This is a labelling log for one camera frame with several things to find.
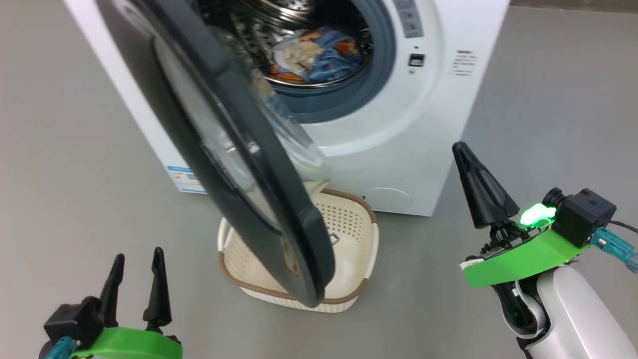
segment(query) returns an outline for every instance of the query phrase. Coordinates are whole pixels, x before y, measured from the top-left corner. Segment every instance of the open door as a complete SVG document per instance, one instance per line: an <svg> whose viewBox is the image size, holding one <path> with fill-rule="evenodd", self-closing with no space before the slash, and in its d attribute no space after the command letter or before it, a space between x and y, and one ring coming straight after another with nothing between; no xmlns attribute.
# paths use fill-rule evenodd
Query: open door
<svg viewBox="0 0 638 359"><path fill-rule="evenodd" d="M310 198L330 177L322 152L240 43L185 1L96 1L163 128L224 216L292 296L320 304L335 267Z"/></svg>

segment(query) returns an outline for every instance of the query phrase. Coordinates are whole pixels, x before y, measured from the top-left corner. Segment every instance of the gray floor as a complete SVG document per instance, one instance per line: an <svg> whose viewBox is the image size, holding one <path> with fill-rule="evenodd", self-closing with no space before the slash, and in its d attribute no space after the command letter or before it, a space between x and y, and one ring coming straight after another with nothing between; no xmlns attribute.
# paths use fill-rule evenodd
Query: gray floor
<svg viewBox="0 0 638 359"><path fill-rule="evenodd" d="M638 222L637 38L636 15L510 10L464 138L521 207L591 187ZM217 209L175 190L62 4L3 1L0 43L0 357L34 358L48 315L98 295L118 252L119 320L142 328L159 245L185 358L523 358L457 267L487 233L454 171L434 217L380 215L348 312L260 302L220 274ZM638 279L594 250L576 266L638 344Z"/></svg>

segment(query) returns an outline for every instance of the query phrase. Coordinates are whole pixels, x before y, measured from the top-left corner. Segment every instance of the clothes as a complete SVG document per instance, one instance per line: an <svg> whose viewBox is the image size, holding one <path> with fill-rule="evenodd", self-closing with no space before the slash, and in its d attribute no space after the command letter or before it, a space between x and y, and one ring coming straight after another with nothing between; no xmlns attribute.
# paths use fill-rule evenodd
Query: clothes
<svg viewBox="0 0 638 359"><path fill-rule="evenodd" d="M289 82L328 82L351 74L361 62L351 36L324 26L299 30L273 46L270 73Z"/></svg>

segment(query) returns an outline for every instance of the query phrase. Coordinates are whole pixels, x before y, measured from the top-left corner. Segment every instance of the label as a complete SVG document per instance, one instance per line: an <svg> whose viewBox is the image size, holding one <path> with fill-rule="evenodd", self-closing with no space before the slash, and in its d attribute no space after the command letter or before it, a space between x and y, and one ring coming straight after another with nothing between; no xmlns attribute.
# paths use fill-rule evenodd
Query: label
<svg viewBox="0 0 638 359"><path fill-rule="evenodd" d="M190 168L168 166L168 173L181 192L206 193Z"/></svg>
<svg viewBox="0 0 638 359"><path fill-rule="evenodd" d="M471 76L476 68L477 57L474 51L457 50L452 60L452 75Z"/></svg>
<svg viewBox="0 0 638 359"><path fill-rule="evenodd" d="M423 36L423 28L419 19L419 11L414 0L394 0L394 5L399 12L403 34L406 38L420 38Z"/></svg>
<svg viewBox="0 0 638 359"><path fill-rule="evenodd" d="M481 263L482 261L485 261L485 259L482 259L482 258L470 259L469 261L465 261L459 264L459 266L461 267L461 270L465 270L465 268L469 266L473 266L474 264L477 264L477 263Z"/></svg>

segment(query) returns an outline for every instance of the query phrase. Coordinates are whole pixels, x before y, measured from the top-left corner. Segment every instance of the beige basket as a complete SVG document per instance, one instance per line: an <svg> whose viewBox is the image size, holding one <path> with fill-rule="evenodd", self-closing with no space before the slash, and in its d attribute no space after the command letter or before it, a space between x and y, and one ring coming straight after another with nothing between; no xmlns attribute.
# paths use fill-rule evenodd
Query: beige basket
<svg viewBox="0 0 638 359"><path fill-rule="evenodd" d="M306 307L288 294L223 218L217 247L226 277L249 295L285 307L327 313L350 308L365 289L375 266L379 246L375 213L358 197L333 190L317 195L315 206L328 232L336 235L331 236L336 261L334 277L325 288L323 303L317 308Z"/></svg>

